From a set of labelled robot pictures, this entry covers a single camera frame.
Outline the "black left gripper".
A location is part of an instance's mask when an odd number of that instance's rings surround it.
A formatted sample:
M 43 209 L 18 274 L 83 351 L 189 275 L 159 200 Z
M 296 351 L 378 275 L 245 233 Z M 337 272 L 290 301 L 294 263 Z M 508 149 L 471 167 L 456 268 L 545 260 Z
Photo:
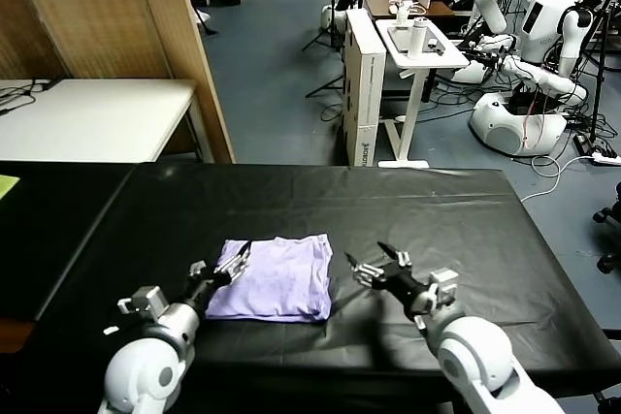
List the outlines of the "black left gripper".
M 208 307 L 215 292 L 239 278 L 247 267 L 251 242 L 247 241 L 233 257 L 218 264 L 213 272 L 204 274 L 206 263 L 190 265 L 183 302 L 190 307 Z

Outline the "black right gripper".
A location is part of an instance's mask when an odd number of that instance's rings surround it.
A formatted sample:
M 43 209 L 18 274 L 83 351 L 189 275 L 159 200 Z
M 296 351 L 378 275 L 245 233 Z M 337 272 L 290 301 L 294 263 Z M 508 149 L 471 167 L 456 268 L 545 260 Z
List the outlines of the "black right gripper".
M 345 253 L 354 280 L 362 286 L 376 286 L 377 290 L 389 292 L 402 305 L 407 317 L 429 314 L 435 305 L 435 295 L 429 291 L 429 285 L 412 277 L 409 253 L 383 241 L 377 245 L 386 257 L 381 269 L 360 263 Z

